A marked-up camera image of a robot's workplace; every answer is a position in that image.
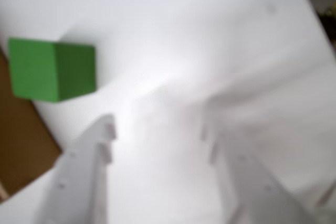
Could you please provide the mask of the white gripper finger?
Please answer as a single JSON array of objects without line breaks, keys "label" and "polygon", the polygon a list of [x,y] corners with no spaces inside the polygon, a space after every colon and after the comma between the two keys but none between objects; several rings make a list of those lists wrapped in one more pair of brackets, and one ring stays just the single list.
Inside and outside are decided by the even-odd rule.
[{"label": "white gripper finger", "polygon": [[107,223],[107,167],[117,137],[112,114],[99,117],[56,160],[35,223]]},{"label": "white gripper finger", "polygon": [[219,125],[203,123],[223,202],[225,223],[314,223],[314,216],[260,162],[249,144]]}]

